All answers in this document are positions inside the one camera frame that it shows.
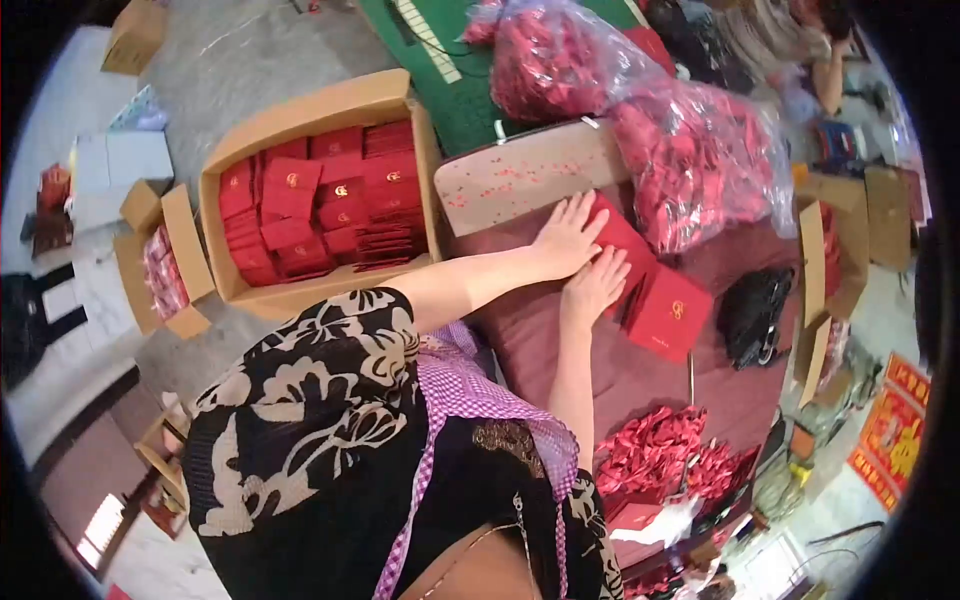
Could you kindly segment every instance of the wire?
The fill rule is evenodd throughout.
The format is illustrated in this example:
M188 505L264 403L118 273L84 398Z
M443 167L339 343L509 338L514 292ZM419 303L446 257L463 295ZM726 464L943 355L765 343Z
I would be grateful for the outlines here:
M384 4L384 5L393 4L393 5L394 5L394 8L397 10L397 12L399 12L399 10L400 10L400 7L396 5L396 0L383 0L383 4ZM497 21L500 20L500 17L501 17L501 15L502 15L502 13L503 13L503 9L501 8L501 9L500 9L500 14L498 14L498 15L497 15L497 18L496 18ZM450 52L450 51L448 51L448 50L445 50L444 48L436 45L435 43L433 43L433 42L431 42L431 41L428 41L428 40L424 39L423 37L421 37L420 34L418 34L417 32L415 32L415 31L413 30L413 28L411 28L411 27L408 26L407 29L410 31L411 34L414 35L414 37L415 37L416 39L418 39L418 40L420 41L421 44L423 44L423 45L425 45L425 46L429 46L429 47L433 48L434 51L439 52L440 54L445 54L445 55L451 57L452 59L464 59L464 58L466 58L466 57L472 57L472 56L474 56L472 50L467 50L466 52ZM466 76L468 76L468 77L473 77L473 78L476 78L476 79L487 79L487 78L490 76L490 73L485 73L485 74L483 74L483 75L478 75L478 74L476 74L476 73L470 73L469 71L464 70L464 68L461 67L460 65L456 65L456 66L457 66L457 70L458 70L458 71L460 71L462 74L464 74L464 75L466 75Z
M804 568L804 566L805 566L807 563L809 563L809 562L812 561L813 559L820 558L820 557L822 557L823 555L829 554L829 553L831 553L831 552L846 552L846 553L848 553L848 554L853 554L853 557L856 558L857 562L858 562L858 563L860 562L860 555L857 554L856 552L853 552L853 551L850 550L849 548L834 548L833 550L824 550L823 552L820 552L819 554L814 554L814 555L811 556L810 558L808 558L808 559L806 559L805 561L803 561L802 563L800 563L800 566L798 566L797 568L793 569L793 572L790 573L790 577L789 577L790 583L793 584L793 576L797 574L797 571L799 571L800 569Z

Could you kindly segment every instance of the woman's left hand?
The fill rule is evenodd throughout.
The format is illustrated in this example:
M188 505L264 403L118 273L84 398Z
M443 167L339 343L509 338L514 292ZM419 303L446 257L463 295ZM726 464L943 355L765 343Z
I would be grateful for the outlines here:
M550 220L530 246L533 264L540 270L540 280L569 277L600 253L602 249L593 242L610 219L610 212L601 210L588 224L594 200L596 192L590 190L561 200L553 209Z

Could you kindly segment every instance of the woman's right hand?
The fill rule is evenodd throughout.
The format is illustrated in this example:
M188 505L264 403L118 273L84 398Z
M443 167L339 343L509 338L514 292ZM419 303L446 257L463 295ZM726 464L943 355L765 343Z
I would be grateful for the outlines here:
M564 286L560 326L589 331L608 306L623 294L630 263L627 251L607 246L596 262L587 263Z

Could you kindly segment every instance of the ruler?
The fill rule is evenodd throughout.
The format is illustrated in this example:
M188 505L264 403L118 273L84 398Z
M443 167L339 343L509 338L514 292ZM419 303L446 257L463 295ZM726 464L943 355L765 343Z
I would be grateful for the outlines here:
M400 16L402 16L403 20L410 26L410 30L420 38L420 45L423 46L423 50L426 51L427 56L430 57L434 66L440 71L440 75L444 78L444 81L448 84L454 84L462 80L463 75L457 70L457 66L453 64L450 56L444 53L446 51L444 45L441 44L437 36L434 35L433 30L430 29L430 25L427 24L426 19L423 18L420 11L414 6L413 1L394 0L394 4L400 12Z

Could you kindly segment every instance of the open cardboard box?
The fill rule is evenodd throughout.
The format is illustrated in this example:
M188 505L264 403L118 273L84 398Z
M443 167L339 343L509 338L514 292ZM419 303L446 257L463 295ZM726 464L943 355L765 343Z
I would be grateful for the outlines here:
M206 249L217 292L224 301L265 319L286 320L320 300L349 290L373 287L390 277L442 260L437 243L437 224L442 215L440 200L433 188L433 174L441 159L440 148L429 115L420 103L409 98L409 94L410 74L407 71L381 71L270 107L224 136L200 175L200 214ZM224 237L218 202L220 174L238 160L306 135L354 125L381 125L401 119L410 119L413 123L429 252L398 267L355 273L353 265L345 265L326 276L251 288L240 277Z
M833 210L840 244L840 285L825 298L824 228L819 203ZM800 406L814 398L827 354L832 319L848 321L870 269L870 226L863 181L811 173L796 187L804 253L804 330L795 348L794 379L804 385Z
M131 188L120 214L133 228L133 233L115 237L113 249L127 301L140 331L149 335L166 325L184 340L206 331L210 321L195 304L213 291L213 279L206 268L204 249L193 223L186 185L175 187L161 199L146 181L140 180ZM143 246L161 223L167 226L180 277L190 298L190 304L166 322L160 320L153 308L154 297L147 287L147 270L143 264Z

